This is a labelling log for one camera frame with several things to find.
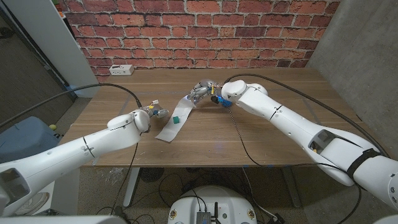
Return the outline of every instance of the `electrical outlet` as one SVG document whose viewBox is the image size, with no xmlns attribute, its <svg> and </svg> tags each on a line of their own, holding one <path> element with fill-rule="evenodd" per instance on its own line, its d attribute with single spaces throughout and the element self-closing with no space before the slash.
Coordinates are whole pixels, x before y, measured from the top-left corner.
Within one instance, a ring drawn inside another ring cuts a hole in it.
<svg viewBox="0 0 398 224">
<path fill-rule="evenodd" d="M 111 75 L 131 75 L 134 68 L 132 65 L 112 65 L 109 71 Z"/>
</svg>

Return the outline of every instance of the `black band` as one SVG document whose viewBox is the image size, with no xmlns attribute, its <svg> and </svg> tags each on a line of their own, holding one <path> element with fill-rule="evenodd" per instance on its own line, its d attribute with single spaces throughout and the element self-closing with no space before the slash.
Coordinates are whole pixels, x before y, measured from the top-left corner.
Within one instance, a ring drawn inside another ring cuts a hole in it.
<svg viewBox="0 0 398 224">
<path fill-rule="evenodd" d="M 347 174 L 351 179 L 354 179 L 354 173 L 356 169 L 366 161 L 366 159 L 381 156 L 380 152 L 376 152 L 374 149 L 368 149 L 363 151 L 363 154 L 359 156 L 348 168 Z"/>
</svg>

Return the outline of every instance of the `small yellow ball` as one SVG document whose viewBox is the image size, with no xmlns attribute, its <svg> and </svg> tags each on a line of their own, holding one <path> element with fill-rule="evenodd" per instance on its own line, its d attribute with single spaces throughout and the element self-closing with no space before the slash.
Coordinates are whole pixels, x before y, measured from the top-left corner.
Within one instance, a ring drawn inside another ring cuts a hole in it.
<svg viewBox="0 0 398 224">
<path fill-rule="evenodd" d="M 53 131 L 57 128 L 55 124 L 51 124 L 49 127 L 50 127 Z"/>
</svg>

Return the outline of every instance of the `green block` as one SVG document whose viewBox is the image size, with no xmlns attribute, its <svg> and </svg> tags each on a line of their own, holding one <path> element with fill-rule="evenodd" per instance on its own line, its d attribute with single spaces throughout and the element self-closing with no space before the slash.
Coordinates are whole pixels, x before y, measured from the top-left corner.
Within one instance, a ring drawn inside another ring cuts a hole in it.
<svg viewBox="0 0 398 224">
<path fill-rule="evenodd" d="M 174 124 L 178 124 L 180 122 L 180 118 L 178 116 L 173 117 Z"/>
</svg>

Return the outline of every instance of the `table surface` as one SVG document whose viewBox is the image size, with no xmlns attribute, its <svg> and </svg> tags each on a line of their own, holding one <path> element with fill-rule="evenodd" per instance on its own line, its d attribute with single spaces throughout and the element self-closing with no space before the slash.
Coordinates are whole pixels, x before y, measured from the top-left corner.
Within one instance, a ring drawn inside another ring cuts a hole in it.
<svg viewBox="0 0 398 224">
<path fill-rule="evenodd" d="M 314 69 L 206 69 L 206 70 L 136 70 L 132 76 L 109 77 L 107 82 L 122 85 L 133 91 L 142 105 L 159 100 L 170 111 L 162 119 L 151 118 L 151 129 L 144 133 L 132 163 L 135 167 L 241 167 L 255 166 L 247 157 L 231 116 L 226 108 L 205 98 L 192 109 L 187 122 L 172 142 L 155 138 L 167 124 L 174 108 L 201 79 L 224 82 L 231 75 L 256 73 L 290 85 L 343 113 L 364 129 L 369 128 L 342 100 L 337 92 Z M 285 88 L 256 77 L 240 77 L 246 83 L 264 86 L 271 98 L 296 111 L 314 123 L 359 132 L 348 123 L 321 106 Z M 104 86 L 97 92 L 82 114 L 71 126 L 61 143 L 106 128 L 112 118 L 137 109 L 135 100 L 125 91 Z M 310 158 L 270 122 L 233 105 L 235 122 L 249 155 L 265 166 L 282 166 L 311 162 Z M 102 155 L 96 166 L 128 166 L 136 146 Z"/>
</svg>

